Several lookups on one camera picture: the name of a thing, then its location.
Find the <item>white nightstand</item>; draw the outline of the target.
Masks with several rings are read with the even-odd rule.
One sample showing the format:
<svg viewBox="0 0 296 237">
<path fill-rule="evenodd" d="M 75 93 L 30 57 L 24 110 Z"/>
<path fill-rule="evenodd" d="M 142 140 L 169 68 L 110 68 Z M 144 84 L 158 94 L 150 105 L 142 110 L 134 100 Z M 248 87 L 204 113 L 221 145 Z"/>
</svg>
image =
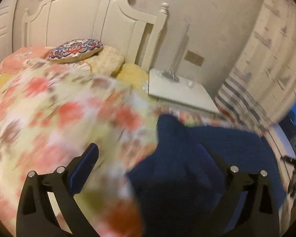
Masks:
<svg viewBox="0 0 296 237">
<path fill-rule="evenodd" d="M 169 82 L 162 77 L 163 71 L 151 69 L 149 71 L 148 94 L 159 99 L 201 109 L 211 113 L 219 113 L 203 85 L 195 82 L 193 89 L 189 89 L 183 77 L 180 82 Z"/>
</svg>

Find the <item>round patterned cushion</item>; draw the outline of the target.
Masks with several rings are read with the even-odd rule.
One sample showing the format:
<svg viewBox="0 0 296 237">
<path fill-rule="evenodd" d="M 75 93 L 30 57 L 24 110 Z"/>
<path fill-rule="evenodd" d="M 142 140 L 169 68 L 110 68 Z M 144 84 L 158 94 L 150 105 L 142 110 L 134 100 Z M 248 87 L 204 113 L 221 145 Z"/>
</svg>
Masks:
<svg viewBox="0 0 296 237">
<path fill-rule="evenodd" d="M 54 48 L 49 60 L 56 63 L 73 63 L 92 57 L 103 49 L 96 39 L 76 39 Z"/>
</svg>

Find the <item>white wooden headboard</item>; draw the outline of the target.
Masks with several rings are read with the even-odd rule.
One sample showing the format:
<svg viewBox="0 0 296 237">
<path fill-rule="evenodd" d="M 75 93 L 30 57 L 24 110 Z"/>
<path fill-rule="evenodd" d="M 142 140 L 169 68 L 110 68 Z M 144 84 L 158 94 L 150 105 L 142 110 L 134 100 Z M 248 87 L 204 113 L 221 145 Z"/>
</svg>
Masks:
<svg viewBox="0 0 296 237">
<path fill-rule="evenodd" d="M 97 39 L 123 53 L 126 63 L 149 71 L 168 18 L 168 3 L 154 16 L 135 10 L 128 0 L 38 0 L 22 20 L 22 46 L 57 47 L 74 39 Z"/>
</svg>

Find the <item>white desk lamp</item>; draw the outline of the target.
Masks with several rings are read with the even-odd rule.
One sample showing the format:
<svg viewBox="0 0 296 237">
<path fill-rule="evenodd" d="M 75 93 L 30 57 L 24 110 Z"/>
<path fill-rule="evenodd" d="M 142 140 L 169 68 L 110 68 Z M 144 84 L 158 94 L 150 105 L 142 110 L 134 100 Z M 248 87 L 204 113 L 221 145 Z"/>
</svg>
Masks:
<svg viewBox="0 0 296 237">
<path fill-rule="evenodd" d="M 178 76 L 176 76 L 176 68 L 179 61 L 179 57 L 181 55 L 181 52 L 183 51 L 183 47 L 185 44 L 185 40 L 189 31 L 190 24 L 187 23 L 184 25 L 184 31 L 182 32 L 182 35 L 180 37 L 179 44 L 176 48 L 175 56 L 173 58 L 173 61 L 171 63 L 171 66 L 168 69 L 165 69 L 162 73 L 162 77 L 168 80 L 169 82 L 180 82 L 180 79 Z"/>
</svg>

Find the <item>pink pillow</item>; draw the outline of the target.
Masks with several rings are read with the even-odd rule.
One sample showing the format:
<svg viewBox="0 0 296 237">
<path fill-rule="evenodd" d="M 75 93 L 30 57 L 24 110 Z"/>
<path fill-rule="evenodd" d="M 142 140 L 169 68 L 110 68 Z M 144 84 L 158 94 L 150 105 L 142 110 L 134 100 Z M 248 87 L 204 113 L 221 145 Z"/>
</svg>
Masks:
<svg viewBox="0 0 296 237">
<path fill-rule="evenodd" d="M 0 63 L 0 72 L 16 74 L 24 67 L 27 59 L 45 58 L 53 47 L 21 47 Z"/>
</svg>

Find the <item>wall switch socket plate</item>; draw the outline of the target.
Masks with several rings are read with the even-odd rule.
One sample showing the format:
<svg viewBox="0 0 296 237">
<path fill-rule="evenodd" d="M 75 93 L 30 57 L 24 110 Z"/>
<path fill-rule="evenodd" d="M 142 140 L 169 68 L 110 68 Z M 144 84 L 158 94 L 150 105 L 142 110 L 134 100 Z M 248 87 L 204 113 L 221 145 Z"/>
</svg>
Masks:
<svg viewBox="0 0 296 237">
<path fill-rule="evenodd" d="M 198 55 L 190 50 L 187 50 L 184 59 L 187 62 L 192 63 L 192 64 L 199 66 L 199 67 L 201 67 L 204 62 L 204 57 L 202 57 L 201 55 Z"/>
</svg>

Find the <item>striped patterned curtain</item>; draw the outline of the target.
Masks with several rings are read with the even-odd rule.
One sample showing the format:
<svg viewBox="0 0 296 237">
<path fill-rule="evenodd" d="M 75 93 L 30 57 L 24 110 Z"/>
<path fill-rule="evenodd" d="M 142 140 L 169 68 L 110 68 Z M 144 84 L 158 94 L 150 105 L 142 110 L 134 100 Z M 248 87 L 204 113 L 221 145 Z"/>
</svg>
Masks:
<svg viewBox="0 0 296 237">
<path fill-rule="evenodd" d="M 239 128 L 262 135 L 296 102 L 296 3 L 264 0 L 256 24 L 214 100 Z"/>
</svg>

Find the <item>navy blue puffer jacket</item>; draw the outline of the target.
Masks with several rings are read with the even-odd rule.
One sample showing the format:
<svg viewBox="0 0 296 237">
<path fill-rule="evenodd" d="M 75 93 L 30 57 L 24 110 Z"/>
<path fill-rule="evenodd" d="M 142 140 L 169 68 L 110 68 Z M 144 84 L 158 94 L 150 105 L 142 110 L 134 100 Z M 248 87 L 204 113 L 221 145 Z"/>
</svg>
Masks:
<svg viewBox="0 0 296 237">
<path fill-rule="evenodd" d="M 161 115 L 156 127 L 156 150 L 127 174 L 140 205 L 144 236 L 199 236 L 198 221 L 203 207 L 199 184 L 204 172 L 199 166 L 198 145 L 201 142 L 264 142 L 269 145 L 251 132 L 211 126 L 188 127 L 172 115 Z M 279 210 L 285 199 L 280 179 Z"/>
</svg>

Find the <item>white wardrobe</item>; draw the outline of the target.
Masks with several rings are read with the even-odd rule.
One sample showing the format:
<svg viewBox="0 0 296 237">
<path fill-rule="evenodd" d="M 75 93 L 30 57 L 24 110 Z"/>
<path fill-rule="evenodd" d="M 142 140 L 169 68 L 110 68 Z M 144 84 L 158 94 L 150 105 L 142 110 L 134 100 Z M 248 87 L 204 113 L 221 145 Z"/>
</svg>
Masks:
<svg viewBox="0 0 296 237">
<path fill-rule="evenodd" d="M 17 0 L 0 3 L 0 63 L 13 52 L 13 22 Z"/>
</svg>

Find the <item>floral bed quilt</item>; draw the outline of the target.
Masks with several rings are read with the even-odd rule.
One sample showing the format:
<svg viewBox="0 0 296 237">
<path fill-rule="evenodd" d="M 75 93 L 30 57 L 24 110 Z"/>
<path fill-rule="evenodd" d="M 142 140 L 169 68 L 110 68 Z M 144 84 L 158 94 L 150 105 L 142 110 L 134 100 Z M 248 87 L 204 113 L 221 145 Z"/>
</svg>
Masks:
<svg viewBox="0 0 296 237">
<path fill-rule="evenodd" d="M 231 127 L 217 116 L 158 103 L 117 78 L 27 60 L 0 89 L 0 221 L 15 235 L 28 172 L 51 173 L 95 143 L 99 161 L 77 204 L 101 236 L 142 235 L 126 172 L 156 149 L 162 113 L 189 126 Z"/>
</svg>

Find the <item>white window sill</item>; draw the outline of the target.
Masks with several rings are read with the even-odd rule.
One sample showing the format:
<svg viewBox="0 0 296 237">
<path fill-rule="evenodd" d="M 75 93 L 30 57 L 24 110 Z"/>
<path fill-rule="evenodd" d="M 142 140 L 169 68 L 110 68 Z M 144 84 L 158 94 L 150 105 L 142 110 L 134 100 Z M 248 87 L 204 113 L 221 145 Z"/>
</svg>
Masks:
<svg viewBox="0 0 296 237">
<path fill-rule="evenodd" d="M 265 138 L 275 154 L 282 175 L 290 179 L 292 177 L 294 167 L 285 163 L 281 157 L 288 156 L 296 159 L 296 155 L 284 131 L 279 124 L 275 124 L 265 133 Z"/>
</svg>

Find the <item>cream yellow pillow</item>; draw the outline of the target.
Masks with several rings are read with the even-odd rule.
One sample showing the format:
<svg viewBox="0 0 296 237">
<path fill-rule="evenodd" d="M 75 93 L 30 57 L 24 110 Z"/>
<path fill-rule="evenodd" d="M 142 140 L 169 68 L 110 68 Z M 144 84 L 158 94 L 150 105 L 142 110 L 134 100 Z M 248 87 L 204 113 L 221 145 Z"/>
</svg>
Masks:
<svg viewBox="0 0 296 237">
<path fill-rule="evenodd" d="M 124 61 L 125 58 L 121 52 L 105 45 L 97 54 L 79 62 L 74 62 L 71 66 L 93 74 L 111 76 L 120 69 Z"/>
</svg>

